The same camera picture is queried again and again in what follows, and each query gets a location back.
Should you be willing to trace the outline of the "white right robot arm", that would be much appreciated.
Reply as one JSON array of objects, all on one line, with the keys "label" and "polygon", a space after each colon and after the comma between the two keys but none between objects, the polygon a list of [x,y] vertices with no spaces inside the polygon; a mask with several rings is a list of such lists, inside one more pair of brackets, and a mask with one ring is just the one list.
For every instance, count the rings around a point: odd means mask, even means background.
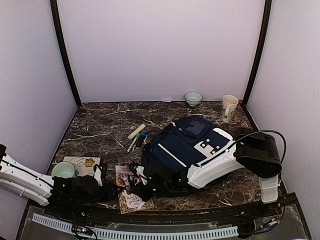
[{"label": "white right robot arm", "polygon": [[275,130],[240,127],[229,134],[217,126],[170,124],[143,149],[130,171],[141,178],[131,192],[143,201],[153,197],[183,197],[209,189],[221,177],[241,168],[259,178],[261,201],[255,213],[266,217],[278,199],[284,155],[279,154]]}]

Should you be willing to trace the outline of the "patterned notebook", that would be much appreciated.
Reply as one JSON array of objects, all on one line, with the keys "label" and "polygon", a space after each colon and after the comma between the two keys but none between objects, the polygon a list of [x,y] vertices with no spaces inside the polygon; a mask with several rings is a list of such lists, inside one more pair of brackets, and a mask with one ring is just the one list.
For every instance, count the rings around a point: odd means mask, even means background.
[{"label": "patterned notebook", "polygon": [[116,185],[124,190],[118,195],[121,214],[149,210],[154,207],[152,199],[143,201],[141,197],[132,193],[132,186],[142,183],[142,179],[134,175],[127,166],[115,166]]}]

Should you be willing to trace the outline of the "navy blue student backpack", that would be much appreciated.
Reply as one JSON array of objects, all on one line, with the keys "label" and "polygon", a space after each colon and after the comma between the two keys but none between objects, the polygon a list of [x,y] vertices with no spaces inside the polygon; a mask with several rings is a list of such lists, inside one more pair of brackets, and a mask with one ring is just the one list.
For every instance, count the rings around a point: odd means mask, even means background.
[{"label": "navy blue student backpack", "polygon": [[187,183],[202,189],[212,181],[241,168],[233,137],[199,116],[180,118],[166,126],[145,146],[141,164],[161,162],[186,171]]}]

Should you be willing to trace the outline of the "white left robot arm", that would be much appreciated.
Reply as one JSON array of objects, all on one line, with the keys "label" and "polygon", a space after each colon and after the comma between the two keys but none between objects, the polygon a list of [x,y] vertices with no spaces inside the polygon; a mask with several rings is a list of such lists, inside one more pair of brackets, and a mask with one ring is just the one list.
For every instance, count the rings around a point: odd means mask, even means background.
[{"label": "white left robot arm", "polygon": [[52,175],[36,172],[6,153],[0,145],[0,185],[28,198],[41,206],[51,205],[51,210],[60,218],[71,213],[69,205],[93,204],[107,195],[104,169],[94,166],[94,173],[76,176],[72,163],[62,161],[52,170]]}]

